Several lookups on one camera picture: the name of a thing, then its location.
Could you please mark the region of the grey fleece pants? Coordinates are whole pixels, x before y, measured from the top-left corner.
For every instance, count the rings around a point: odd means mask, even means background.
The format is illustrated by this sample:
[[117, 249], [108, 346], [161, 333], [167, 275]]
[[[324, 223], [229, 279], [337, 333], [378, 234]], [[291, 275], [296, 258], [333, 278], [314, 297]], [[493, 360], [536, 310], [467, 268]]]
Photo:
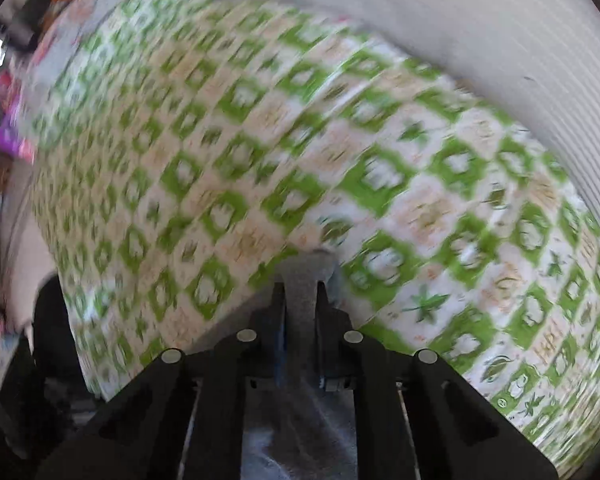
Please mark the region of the grey fleece pants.
[[242, 440], [243, 479], [355, 479], [353, 400], [349, 393], [324, 393], [312, 365], [318, 285], [340, 299], [336, 257], [305, 252], [281, 263], [274, 280], [287, 301], [286, 354], [282, 384], [250, 392]]

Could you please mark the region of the green checkered bed quilt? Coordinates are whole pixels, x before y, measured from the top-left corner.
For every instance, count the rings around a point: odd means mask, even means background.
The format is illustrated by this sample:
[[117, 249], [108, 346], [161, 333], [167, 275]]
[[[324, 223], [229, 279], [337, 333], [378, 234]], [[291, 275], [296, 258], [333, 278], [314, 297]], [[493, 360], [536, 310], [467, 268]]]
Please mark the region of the green checkered bed quilt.
[[92, 391], [325, 249], [364, 333], [439, 352], [562, 477], [600, 440], [600, 225], [440, 70], [272, 0], [123, 0], [53, 87], [26, 84], [33, 210]]

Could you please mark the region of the white striped large pillow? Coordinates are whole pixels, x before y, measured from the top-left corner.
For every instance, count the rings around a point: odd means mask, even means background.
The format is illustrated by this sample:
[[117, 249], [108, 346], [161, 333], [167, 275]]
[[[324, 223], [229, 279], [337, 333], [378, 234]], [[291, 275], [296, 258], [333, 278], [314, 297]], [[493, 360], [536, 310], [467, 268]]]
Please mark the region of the white striped large pillow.
[[600, 11], [592, 0], [290, 0], [444, 68], [551, 148], [600, 222]]

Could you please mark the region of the floral pink pillow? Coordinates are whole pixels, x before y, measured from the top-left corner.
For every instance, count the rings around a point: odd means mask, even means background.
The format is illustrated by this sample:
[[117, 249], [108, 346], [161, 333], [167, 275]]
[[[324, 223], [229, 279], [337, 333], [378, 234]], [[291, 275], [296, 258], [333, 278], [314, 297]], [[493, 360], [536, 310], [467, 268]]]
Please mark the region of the floral pink pillow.
[[81, 42], [123, 0], [72, 0], [46, 32], [31, 58], [27, 71], [28, 89], [35, 93], [53, 87]]

